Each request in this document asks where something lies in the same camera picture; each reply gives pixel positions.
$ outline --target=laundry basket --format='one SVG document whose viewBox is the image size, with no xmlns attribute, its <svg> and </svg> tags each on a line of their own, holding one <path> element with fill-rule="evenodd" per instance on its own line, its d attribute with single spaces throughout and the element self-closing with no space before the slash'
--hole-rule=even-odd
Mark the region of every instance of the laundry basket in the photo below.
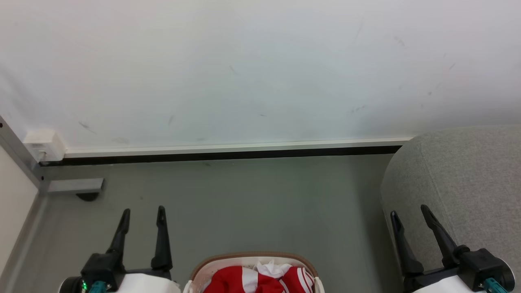
<svg viewBox="0 0 521 293">
<path fill-rule="evenodd" d="M 216 271 L 229 266 L 243 266 L 254 268 L 257 262 L 267 264 L 271 260 L 275 264 L 291 264 L 303 267 L 315 279 L 314 293 L 326 293 L 322 282 L 318 278 L 318 273 L 311 263 L 300 255 L 282 252 L 240 252 L 217 255 L 200 263 L 193 271 L 190 281 L 184 287 L 183 293 L 203 293 L 202 288 L 207 284 Z"/>
</svg>

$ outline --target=white baseboard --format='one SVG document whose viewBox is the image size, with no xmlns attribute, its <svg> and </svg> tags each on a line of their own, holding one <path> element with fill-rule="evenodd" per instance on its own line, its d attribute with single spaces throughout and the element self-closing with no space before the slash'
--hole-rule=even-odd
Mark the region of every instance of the white baseboard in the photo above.
<svg viewBox="0 0 521 293">
<path fill-rule="evenodd" d="M 378 138 L 378 139 L 346 139 L 346 140 L 319 140 L 295 141 L 277 143 L 249 143 L 249 144 L 214 144 L 190 146 L 155 146 L 143 148 L 106 148 L 106 149 L 67 149 L 66 158 L 75 157 L 107 157 L 107 156 L 138 156 L 138 155 L 169 155 L 194 153 L 222 153 L 222 152 L 254 152 L 280 151 L 305 149 L 332 149 L 353 147 L 383 147 L 389 145 L 403 145 L 412 137 Z"/>
</svg>

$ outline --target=black baseboard strip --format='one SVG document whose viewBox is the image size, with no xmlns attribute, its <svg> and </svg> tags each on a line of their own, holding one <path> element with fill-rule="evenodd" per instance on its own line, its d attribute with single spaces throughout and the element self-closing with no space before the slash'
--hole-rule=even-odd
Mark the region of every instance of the black baseboard strip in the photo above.
<svg viewBox="0 0 521 293">
<path fill-rule="evenodd" d="M 223 152 L 223 153 L 139 155 L 139 156 L 111 156 L 111 157 L 79 157 L 79 158 L 65 158 L 59 162 L 47 162 L 46 165 L 42 164 L 42 166 L 52 167 L 52 166 L 152 163 L 152 162 L 230 160 L 230 159 L 240 159 L 240 158 L 394 154 L 400 147 L 401 147 L 401 145 L 390 145 L 390 146 L 361 146 L 361 147 L 356 147 L 356 148 L 335 148 L 335 149 L 251 151 L 251 152 L 228 152 L 228 153 Z"/>
</svg>

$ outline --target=black caster wheel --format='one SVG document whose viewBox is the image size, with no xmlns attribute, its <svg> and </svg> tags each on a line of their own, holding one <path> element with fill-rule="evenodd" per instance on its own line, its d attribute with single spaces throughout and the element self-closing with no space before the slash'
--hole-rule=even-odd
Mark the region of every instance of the black caster wheel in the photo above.
<svg viewBox="0 0 521 293">
<path fill-rule="evenodd" d="M 99 192 L 76 193 L 76 196 L 79 197 L 82 201 L 94 201 L 99 195 Z"/>
</svg>

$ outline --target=baseboard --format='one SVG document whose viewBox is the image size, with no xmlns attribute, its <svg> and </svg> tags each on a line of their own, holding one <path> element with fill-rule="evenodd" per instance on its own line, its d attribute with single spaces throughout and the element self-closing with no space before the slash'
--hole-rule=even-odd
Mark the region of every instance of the baseboard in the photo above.
<svg viewBox="0 0 521 293">
<path fill-rule="evenodd" d="M 227 145 L 172 146 L 159 148 L 74 149 L 60 162 L 44 166 L 101 165 L 173 161 L 227 160 L 237 158 L 363 155 L 395 153 L 411 138 L 302 141 Z"/>
</svg>

